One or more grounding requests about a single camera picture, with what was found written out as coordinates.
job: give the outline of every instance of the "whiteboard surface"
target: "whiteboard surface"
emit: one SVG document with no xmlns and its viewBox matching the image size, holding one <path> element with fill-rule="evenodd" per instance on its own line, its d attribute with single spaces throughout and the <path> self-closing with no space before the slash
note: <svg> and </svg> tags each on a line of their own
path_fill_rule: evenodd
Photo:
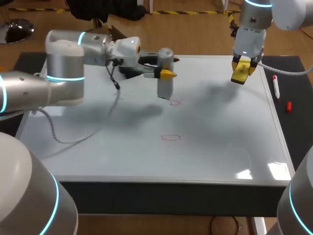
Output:
<svg viewBox="0 0 313 235">
<path fill-rule="evenodd" d="M 287 185 L 291 159 L 262 68 L 246 84 L 230 81 L 232 56 L 180 56 L 172 101 L 157 98 L 157 80 L 124 80 L 116 90 L 103 67 L 85 66 L 85 100 L 29 114 L 20 140 L 60 181 L 185 182 Z"/>
</svg>

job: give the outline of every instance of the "blue led ring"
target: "blue led ring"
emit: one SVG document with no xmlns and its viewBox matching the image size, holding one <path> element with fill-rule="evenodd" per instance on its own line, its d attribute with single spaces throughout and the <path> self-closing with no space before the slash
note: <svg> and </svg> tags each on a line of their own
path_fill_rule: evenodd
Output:
<svg viewBox="0 0 313 235">
<path fill-rule="evenodd" d="M 80 35 L 79 35 L 79 38 L 78 38 L 78 41 L 77 41 L 77 44 L 78 45 L 81 45 L 82 44 L 82 39 L 83 39 L 83 36 L 86 32 L 82 32 Z"/>
<path fill-rule="evenodd" d="M 47 75 L 47 78 L 49 79 L 49 81 L 52 81 L 52 82 L 71 82 L 71 81 L 81 81 L 85 79 L 84 77 L 62 78 L 62 77 L 53 77 L 49 75 Z"/>
<path fill-rule="evenodd" d="M 50 227 L 53 219 L 54 219 L 54 216 L 57 212 L 57 208 L 58 208 L 58 204 L 59 204 L 59 186 L 58 186 L 58 182 L 57 180 L 54 178 L 54 176 L 51 174 L 53 180 L 54 180 L 54 184 L 55 184 L 55 187 L 56 187 L 56 200 L 55 200 L 55 205 L 54 205 L 54 208 L 53 208 L 53 211 L 52 211 L 52 214 L 51 214 L 51 217 L 50 219 L 48 220 L 46 226 L 44 227 L 44 229 L 41 231 L 41 233 L 39 235 L 44 235 L 45 232 L 48 230 L 48 228 Z"/>
<path fill-rule="evenodd" d="M 2 94 L 3 94 L 3 102 L 2 102 L 2 108 L 0 110 L 0 113 L 3 113 L 6 109 L 6 105 L 7 105 L 7 93 L 6 93 L 6 88 L 5 88 L 5 85 L 4 85 L 4 80 L 3 78 L 1 77 L 0 75 L 0 86 L 2 87 Z"/>
<path fill-rule="evenodd" d="M 297 220 L 299 221 L 299 223 L 301 224 L 301 226 L 305 229 L 305 231 L 307 231 L 308 234 L 313 235 L 313 233 L 308 229 L 307 226 L 305 226 L 305 224 L 302 222 L 302 220 L 301 220 L 300 217 L 298 216 L 298 213 L 295 211 L 295 208 L 294 208 L 294 206 L 293 206 L 292 199 L 291 199 L 291 183 L 290 183 L 290 187 L 289 187 L 289 199 L 290 199 L 291 208 L 292 208 L 292 210 L 293 210 L 293 213 L 294 213 L 295 217 L 297 218 Z"/>
<path fill-rule="evenodd" d="M 249 0 L 245 0 L 247 3 L 253 5 L 253 6 L 258 6 L 258 7 L 272 7 L 272 5 L 265 5 L 265 4 L 258 4 L 258 3 L 254 3 L 254 2 L 251 2 Z"/>
</svg>

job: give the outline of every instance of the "red marker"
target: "red marker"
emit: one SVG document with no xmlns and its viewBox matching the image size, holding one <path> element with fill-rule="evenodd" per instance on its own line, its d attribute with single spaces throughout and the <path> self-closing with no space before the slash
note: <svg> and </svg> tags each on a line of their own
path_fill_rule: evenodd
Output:
<svg viewBox="0 0 313 235">
<path fill-rule="evenodd" d="M 275 96 L 277 100 L 279 100 L 280 93 L 279 93 L 278 80 L 277 80 L 276 75 L 273 76 L 273 84 L 274 84 Z"/>
<path fill-rule="evenodd" d="M 287 102 L 286 112 L 291 113 L 292 103 L 290 101 Z"/>
</svg>

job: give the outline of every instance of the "chair base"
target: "chair base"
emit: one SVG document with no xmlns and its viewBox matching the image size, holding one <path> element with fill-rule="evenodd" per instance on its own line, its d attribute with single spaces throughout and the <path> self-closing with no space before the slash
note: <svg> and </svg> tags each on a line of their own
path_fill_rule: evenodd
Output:
<svg viewBox="0 0 313 235">
<path fill-rule="evenodd" d="M 0 44 L 23 41 L 33 32 L 34 24 L 26 19 L 12 19 L 10 23 L 0 23 Z"/>
</svg>

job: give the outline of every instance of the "red circle drawing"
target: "red circle drawing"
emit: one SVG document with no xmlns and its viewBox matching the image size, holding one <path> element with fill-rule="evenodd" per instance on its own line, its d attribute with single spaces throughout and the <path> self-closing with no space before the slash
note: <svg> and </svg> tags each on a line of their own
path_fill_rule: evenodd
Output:
<svg viewBox="0 0 313 235">
<path fill-rule="evenodd" d="M 177 100 L 171 100 L 171 105 L 181 105 L 181 102 L 177 101 Z"/>
<path fill-rule="evenodd" d="M 179 135 L 161 135 L 162 140 L 165 141 L 178 141 L 180 140 Z"/>
</svg>

